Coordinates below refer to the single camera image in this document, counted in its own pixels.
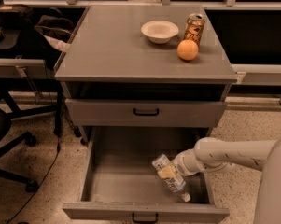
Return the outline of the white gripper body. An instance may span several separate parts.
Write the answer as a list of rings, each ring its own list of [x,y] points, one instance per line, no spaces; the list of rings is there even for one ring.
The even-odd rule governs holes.
[[[204,164],[197,159],[193,149],[180,152],[172,159],[172,163],[182,176],[195,175],[204,171]]]

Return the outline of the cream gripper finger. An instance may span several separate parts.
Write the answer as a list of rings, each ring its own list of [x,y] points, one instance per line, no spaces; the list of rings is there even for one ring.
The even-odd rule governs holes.
[[[173,166],[169,165],[166,167],[163,167],[158,171],[158,175],[161,179],[166,179],[166,178],[175,178],[176,177],[176,172]]]

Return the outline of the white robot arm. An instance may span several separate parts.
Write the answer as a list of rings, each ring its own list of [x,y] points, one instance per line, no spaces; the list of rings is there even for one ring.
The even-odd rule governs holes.
[[[152,165],[174,194],[190,200],[185,178],[197,173],[228,172],[234,165],[261,171],[253,224],[281,224],[281,138],[227,142],[205,137],[173,159],[161,154]]]

